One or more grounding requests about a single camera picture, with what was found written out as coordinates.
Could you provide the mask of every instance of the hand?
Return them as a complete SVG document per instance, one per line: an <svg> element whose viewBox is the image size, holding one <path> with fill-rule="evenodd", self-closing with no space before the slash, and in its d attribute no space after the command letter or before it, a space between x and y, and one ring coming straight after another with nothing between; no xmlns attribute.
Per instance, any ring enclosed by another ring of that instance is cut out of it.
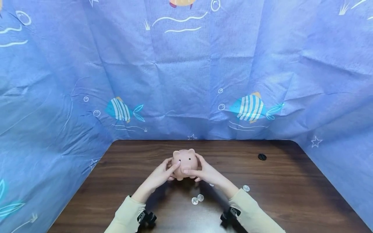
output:
<svg viewBox="0 0 373 233"><path fill-rule="evenodd" d="M228 199L231 199L239 189L230 180L208 164L201 155L197 153L195 155L201 163L202 170L185 170L183 173L189 176L196 176L196 182L204 180L207 183L215 185L224 192Z"/></svg>
<svg viewBox="0 0 373 233"><path fill-rule="evenodd" d="M172 165L168 170L166 167L170 163L172 158L168 158L163 161L140 185L136 192L132 195L132 199L140 203L145 203L156 188L164 184L167 180L174 180L173 172L180 166L178 161L176 164Z"/></svg>

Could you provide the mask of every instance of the black coin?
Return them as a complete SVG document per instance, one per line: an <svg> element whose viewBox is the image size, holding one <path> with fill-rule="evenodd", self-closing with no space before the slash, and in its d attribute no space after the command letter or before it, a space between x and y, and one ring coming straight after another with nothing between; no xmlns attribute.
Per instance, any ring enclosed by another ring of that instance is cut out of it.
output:
<svg viewBox="0 0 373 233"><path fill-rule="evenodd" d="M267 160L267 156L265 155L265 154L258 154L258 158L260 159L260 160Z"/></svg>

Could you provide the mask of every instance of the fish tail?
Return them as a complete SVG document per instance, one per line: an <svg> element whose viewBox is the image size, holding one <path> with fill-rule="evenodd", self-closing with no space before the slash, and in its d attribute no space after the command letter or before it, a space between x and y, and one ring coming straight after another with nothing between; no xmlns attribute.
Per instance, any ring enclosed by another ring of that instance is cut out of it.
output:
<svg viewBox="0 0 373 233"><path fill-rule="evenodd" d="M270 110L268 110L268 112L266 113L267 119L274 120L275 117L273 116L273 113L276 113L276 112L280 111L284 105L285 104L282 102L282 103L276 105L275 107L271 108Z"/></svg>
<svg viewBox="0 0 373 233"><path fill-rule="evenodd" d="M136 107L135 110L134 110L134 113L137 113L137 112L141 111L141 109L142 109L143 106L144 105L142 104L142 105Z"/></svg>
<svg viewBox="0 0 373 233"><path fill-rule="evenodd" d="M143 117L140 116L139 114L136 114L136 113L134 112L134 116L135 116L135 118L137 118L138 120L140 120L140 121L142 121L142 122L145 122L145 120L143 119Z"/></svg>

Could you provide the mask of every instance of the piggy bank ear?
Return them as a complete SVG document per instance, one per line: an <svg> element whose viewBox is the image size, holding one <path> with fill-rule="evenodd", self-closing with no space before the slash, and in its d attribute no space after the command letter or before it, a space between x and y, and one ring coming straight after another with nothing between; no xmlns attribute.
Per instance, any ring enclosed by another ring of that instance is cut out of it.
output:
<svg viewBox="0 0 373 233"><path fill-rule="evenodd" d="M174 151L173 152L173 156L175 157L175 156L177 156L177 155L179 155L180 154L180 151Z"/></svg>

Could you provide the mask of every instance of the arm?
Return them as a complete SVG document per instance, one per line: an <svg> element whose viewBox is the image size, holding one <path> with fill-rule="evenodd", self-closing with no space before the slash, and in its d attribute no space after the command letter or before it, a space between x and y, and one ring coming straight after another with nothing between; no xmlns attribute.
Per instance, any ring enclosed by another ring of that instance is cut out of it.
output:
<svg viewBox="0 0 373 233"><path fill-rule="evenodd" d="M166 159L159 165L143 184L136 190L132 197L128 196L115 212L115 217L104 233L135 233L140 223L137 217L145 210L145 202L156 188L167 180L174 180L172 173L180 166L173 165L166 170L167 164L172 158Z"/></svg>
<svg viewBox="0 0 373 233"><path fill-rule="evenodd" d="M238 189L230 180L209 165L202 156L199 154L196 154L196 156L202 165L202 170L186 170L184 173L190 176L196 176L196 182L204 180L222 190L229 199L229 204L241 211L237 220L248 233L285 233L285 231L258 206L258 203L248 195L248 193L242 189Z"/></svg>
<svg viewBox="0 0 373 233"><path fill-rule="evenodd" d="M230 206L241 211L237 217L241 226L249 233L285 233L285 231L269 217L258 203L243 189L240 189L230 200Z"/></svg>

